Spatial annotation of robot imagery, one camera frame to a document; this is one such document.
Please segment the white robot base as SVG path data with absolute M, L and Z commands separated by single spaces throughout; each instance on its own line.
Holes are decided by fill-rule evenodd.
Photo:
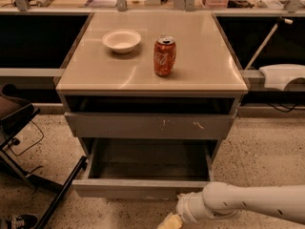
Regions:
M 275 64 L 260 67 L 264 75 L 264 87 L 284 91 L 285 88 L 298 78 L 305 78 L 305 66 L 298 64 Z

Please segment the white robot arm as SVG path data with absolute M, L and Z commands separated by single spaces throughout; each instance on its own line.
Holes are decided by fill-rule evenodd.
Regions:
M 156 229 L 180 229 L 185 222 L 233 219 L 242 211 L 305 223 L 305 186 L 238 187 L 210 182 L 201 192 L 179 197 L 176 213 L 170 213 Z

